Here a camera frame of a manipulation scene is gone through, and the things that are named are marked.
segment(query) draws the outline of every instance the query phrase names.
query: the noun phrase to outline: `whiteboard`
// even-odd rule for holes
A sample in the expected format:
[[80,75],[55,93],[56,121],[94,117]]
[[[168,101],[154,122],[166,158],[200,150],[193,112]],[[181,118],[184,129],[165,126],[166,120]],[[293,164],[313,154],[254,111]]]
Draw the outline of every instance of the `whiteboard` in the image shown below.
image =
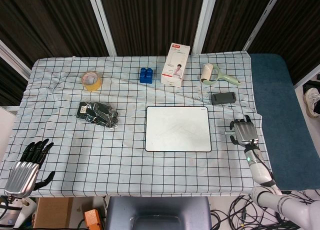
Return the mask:
[[211,151],[207,107],[147,107],[145,149],[147,151]]

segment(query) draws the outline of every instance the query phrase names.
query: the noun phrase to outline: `blue mat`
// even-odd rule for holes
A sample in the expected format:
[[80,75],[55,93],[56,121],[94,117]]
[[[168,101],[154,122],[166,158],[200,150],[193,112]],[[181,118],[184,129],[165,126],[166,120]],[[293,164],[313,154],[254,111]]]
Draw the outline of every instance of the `blue mat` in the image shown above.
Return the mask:
[[320,158],[281,56],[250,54],[253,93],[280,190],[320,189]]

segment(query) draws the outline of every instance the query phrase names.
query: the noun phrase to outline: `white tablecloth with grid lines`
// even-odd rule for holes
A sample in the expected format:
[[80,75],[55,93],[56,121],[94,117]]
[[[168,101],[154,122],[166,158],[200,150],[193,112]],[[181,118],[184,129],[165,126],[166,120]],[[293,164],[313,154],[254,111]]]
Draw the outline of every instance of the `white tablecloth with grid lines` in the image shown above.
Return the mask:
[[[244,149],[233,145],[224,131],[234,119],[248,114],[256,126],[259,146],[268,154],[256,113],[247,52],[192,55],[183,87],[161,84],[165,57],[72,57],[36,61],[24,93],[12,137],[0,165],[1,194],[12,164],[26,146],[49,138],[54,142],[38,180],[55,171],[53,181],[33,196],[88,195],[213,195],[249,193],[254,182]],[[199,79],[203,63],[215,63],[237,77],[234,86],[219,81],[205,86]],[[140,84],[141,67],[153,69],[152,84]],[[102,87],[89,92],[81,84],[86,71],[96,71]],[[211,94],[235,92],[234,104],[213,106]],[[106,102],[117,109],[116,129],[76,118],[80,101]],[[212,151],[147,152],[147,106],[206,106]]]

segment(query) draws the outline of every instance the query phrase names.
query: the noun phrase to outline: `shoe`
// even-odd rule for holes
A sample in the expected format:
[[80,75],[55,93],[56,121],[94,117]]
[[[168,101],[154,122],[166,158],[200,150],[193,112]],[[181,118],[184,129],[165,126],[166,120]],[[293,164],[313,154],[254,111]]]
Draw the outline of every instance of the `shoe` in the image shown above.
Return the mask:
[[318,117],[319,114],[314,112],[314,109],[316,103],[320,101],[319,91],[316,88],[310,88],[304,94],[303,101],[306,104],[306,114],[312,118]]

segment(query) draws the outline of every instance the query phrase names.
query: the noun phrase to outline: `blue block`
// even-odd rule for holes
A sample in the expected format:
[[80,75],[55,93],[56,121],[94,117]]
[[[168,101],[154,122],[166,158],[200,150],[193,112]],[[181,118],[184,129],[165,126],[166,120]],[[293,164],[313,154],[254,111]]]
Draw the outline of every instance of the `blue block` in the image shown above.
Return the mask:
[[153,70],[151,68],[141,68],[140,70],[140,83],[152,83]]

